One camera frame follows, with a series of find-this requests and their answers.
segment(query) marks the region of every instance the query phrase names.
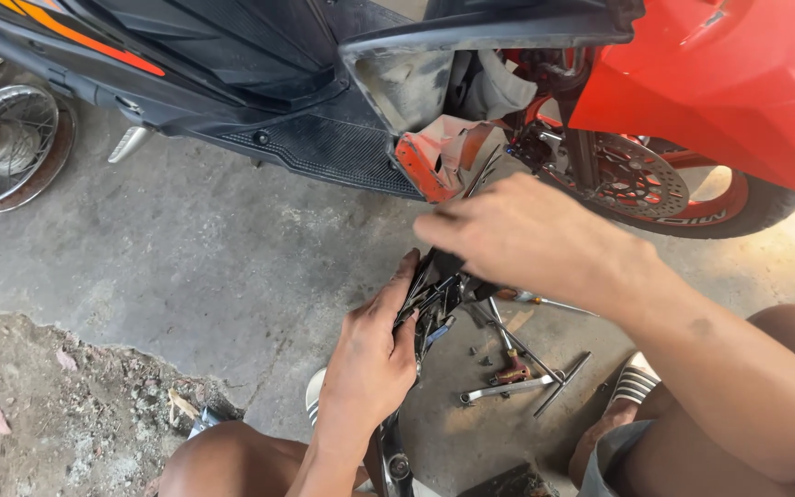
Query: hand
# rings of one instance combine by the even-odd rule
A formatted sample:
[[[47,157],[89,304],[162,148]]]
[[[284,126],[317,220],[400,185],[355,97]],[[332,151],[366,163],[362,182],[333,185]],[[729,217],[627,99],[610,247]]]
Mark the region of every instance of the hand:
[[[658,262],[651,244],[522,173],[438,205],[416,219],[414,230],[465,259],[465,269],[479,277],[613,320],[643,301],[635,299]]]
[[[342,456],[358,462],[376,425],[400,407],[416,380],[417,315],[393,336],[392,326],[418,264],[419,251],[413,249],[379,294],[346,315],[330,357],[315,437],[320,446],[345,451]]]

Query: red scooter body panel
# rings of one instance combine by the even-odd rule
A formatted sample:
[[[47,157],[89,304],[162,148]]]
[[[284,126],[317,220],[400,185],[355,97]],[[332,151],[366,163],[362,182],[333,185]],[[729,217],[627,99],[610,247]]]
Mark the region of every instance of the red scooter body panel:
[[[579,129],[658,136],[795,190],[795,0],[647,0],[602,49]]]

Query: dirt ground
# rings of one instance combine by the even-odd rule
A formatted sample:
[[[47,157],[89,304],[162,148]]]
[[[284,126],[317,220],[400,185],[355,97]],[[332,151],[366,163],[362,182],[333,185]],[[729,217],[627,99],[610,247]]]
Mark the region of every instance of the dirt ground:
[[[240,416],[213,378],[186,378],[128,348],[95,347],[19,314],[0,314],[0,495],[138,496],[191,429],[169,389]]]

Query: scooter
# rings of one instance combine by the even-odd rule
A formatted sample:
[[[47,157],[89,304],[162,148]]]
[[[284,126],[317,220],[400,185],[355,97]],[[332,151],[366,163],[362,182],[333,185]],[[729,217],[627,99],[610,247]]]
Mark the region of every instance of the scooter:
[[[497,132],[644,230],[795,210],[795,0],[429,0],[416,22],[369,0],[0,0],[0,58],[124,112],[111,162],[192,136],[445,202]]]

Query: concrete floor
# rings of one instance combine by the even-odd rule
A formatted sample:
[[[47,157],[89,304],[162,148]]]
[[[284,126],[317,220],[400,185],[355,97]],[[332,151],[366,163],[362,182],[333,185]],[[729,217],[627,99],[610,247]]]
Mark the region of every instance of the concrete floor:
[[[186,374],[226,378],[248,423],[308,439],[305,381],[326,364],[343,314],[419,245],[411,224],[429,207],[273,165],[255,169],[190,139],[156,137],[113,165],[106,156],[127,121],[83,105],[80,123],[81,139],[50,190],[0,215],[0,311],[24,312],[95,344],[137,347]],[[740,316],[795,301],[795,214],[727,241],[635,232]],[[505,304],[502,312],[511,318],[530,308]],[[598,386],[633,348],[601,319],[533,309],[518,335],[548,363],[568,368],[585,350],[594,359],[537,421],[540,392],[460,409],[458,393],[501,365],[494,333],[460,312],[403,412],[417,477],[445,495],[522,459],[562,471],[608,396]],[[480,355],[469,356],[470,346]],[[495,366],[480,366],[488,354]]]

